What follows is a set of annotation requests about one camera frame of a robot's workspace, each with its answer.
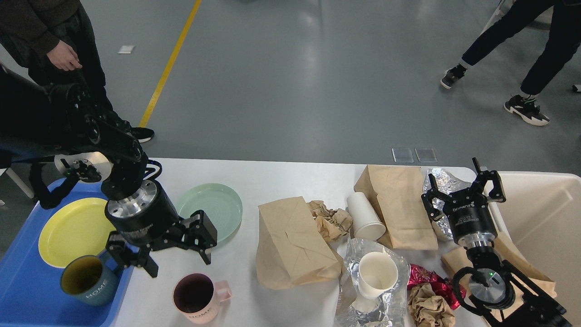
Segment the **brown paper bag under arm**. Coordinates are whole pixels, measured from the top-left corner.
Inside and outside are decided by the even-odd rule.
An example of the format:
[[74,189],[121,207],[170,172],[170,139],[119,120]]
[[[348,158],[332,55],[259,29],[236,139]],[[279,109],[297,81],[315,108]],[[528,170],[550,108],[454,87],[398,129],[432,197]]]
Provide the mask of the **brown paper bag under arm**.
[[505,233],[493,247],[461,247],[442,256],[454,293],[488,327],[568,327],[554,283],[532,266]]

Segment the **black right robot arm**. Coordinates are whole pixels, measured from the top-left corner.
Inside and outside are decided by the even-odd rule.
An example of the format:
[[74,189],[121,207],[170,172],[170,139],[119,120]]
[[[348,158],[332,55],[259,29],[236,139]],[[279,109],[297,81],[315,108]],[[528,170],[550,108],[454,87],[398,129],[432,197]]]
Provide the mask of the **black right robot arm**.
[[502,178],[472,161],[477,176],[469,188],[443,193],[429,173],[430,189],[421,196],[431,221],[448,217],[454,243],[472,263],[453,276],[456,299],[492,327],[569,327],[566,309],[495,250],[498,233],[488,205],[506,201]]

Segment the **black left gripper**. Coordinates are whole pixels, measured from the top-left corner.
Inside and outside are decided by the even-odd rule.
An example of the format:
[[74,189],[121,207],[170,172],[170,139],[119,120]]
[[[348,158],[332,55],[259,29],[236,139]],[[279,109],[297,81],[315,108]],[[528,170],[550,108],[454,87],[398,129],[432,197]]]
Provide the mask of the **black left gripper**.
[[[121,268],[143,268],[156,278],[158,265],[145,246],[158,238],[161,238],[159,250],[172,247],[194,250],[206,265],[211,264],[211,248],[217,244],[216,227],[203,210],[180,219],[157,180],[144,180],[129,198],[109,200],[104,214],[117,230],[108,234],[105,249]],[[128,243],[139,247],[138,250],[133,251]]]

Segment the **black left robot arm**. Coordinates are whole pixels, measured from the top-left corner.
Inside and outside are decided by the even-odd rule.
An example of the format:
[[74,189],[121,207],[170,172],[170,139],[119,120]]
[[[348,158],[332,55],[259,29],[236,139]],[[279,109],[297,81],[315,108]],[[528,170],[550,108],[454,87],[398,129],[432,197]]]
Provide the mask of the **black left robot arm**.
[[215,226],[203,210],[178,215],[156,180],[161,164],[130,130],[79,84],[41,87],[1,67],[1,167],[31,163],[41,207],[56,207],[78,182],[100,182],[104,215],[115,228],[105,248],[116,263],[157,277],[150,252],[178,247],[198,252],[209,265]]

